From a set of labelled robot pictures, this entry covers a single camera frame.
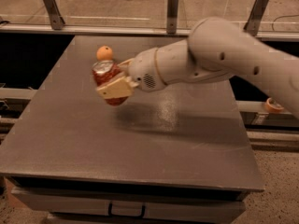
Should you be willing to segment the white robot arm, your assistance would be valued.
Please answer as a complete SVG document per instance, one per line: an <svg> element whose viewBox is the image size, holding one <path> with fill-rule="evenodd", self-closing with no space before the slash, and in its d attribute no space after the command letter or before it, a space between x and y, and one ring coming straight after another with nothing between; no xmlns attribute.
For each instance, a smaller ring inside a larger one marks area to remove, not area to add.
<svg viewBox="0 0 299 224"><path fill-rule="evenodd" d="M299 58L273 49L221 18L197 22L176 43L92 68L96 91L110 105L134 93L160 91L175 83L219 82L240 77L299 118Z"/></svg>

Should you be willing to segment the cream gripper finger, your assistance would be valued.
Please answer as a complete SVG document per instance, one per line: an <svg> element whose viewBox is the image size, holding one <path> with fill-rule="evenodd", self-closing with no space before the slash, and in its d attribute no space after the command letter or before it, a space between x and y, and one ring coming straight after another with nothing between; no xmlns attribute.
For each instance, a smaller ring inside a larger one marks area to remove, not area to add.
<svg viewBox="0 0 299 224"><path fill-rule="evenodd" d="M117 77L96 88L97 93L104 99L129 97L138 86L131 77Z"/></svg>
<svg viewBox="0 0 299 224"><path fill-rule="evenodd" d="M130 64L132 63L133 60L134 60L134 59L131 58L131 59L128 59L128 60L126 60L126 61L123 61L123 62L121 62L121 63L118 64L118 67L119 67L121 70L125 70L125 69L127 69L127 68L130 66Z"/></svg>

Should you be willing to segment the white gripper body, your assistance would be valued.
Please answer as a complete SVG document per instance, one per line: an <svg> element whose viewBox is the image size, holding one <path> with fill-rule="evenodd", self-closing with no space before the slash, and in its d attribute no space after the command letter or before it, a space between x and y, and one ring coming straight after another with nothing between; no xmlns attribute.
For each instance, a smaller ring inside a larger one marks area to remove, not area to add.
<svg viewBox="0 0 299 224"><path fill-rule="evenodd" d="M129 75L142 91L160 91L166 87L159 72L157 51L153 48L140 52L129 66Z"/></svg>

